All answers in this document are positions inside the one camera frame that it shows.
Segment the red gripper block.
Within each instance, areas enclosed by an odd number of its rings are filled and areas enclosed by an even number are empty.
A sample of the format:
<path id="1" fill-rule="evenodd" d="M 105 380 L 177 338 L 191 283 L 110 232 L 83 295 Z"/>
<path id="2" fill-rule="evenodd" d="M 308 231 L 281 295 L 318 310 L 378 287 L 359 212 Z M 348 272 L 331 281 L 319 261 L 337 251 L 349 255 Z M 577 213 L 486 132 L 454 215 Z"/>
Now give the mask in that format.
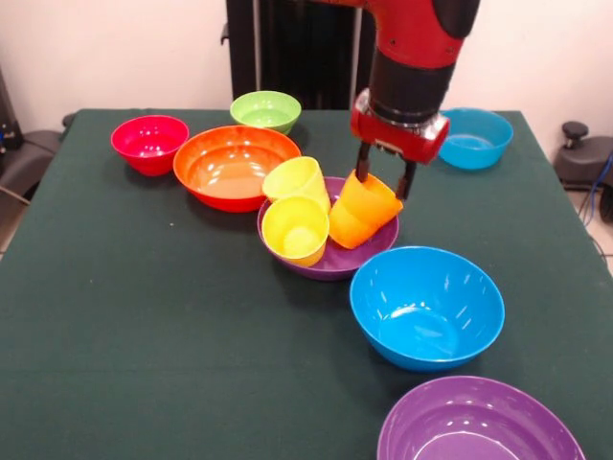
<path id="1" fill-rule="evenodd" d="M 352 133 L 363 141 L 358 150 L 355 177 L 360 182 L 368 179 L 371 145 L 396 153 L 406 161 L 396 198 L 406 200 L 416 173 L 415 162 L 427 165 L 438 156 L 449 133 L 450 120 L 437 113 L 423 124 L 395 125 L 375 115 L 370 102 L 370 89 L 365 88 L 355 99 L 351 111 Z"/>

